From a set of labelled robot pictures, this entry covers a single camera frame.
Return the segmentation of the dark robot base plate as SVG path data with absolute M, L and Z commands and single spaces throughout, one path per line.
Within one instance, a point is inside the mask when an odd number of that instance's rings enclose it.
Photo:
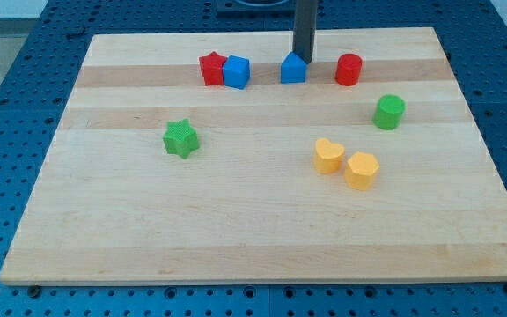
M 295 0 L 216 0 L 217 15 L 281 13 L 295 10 Z

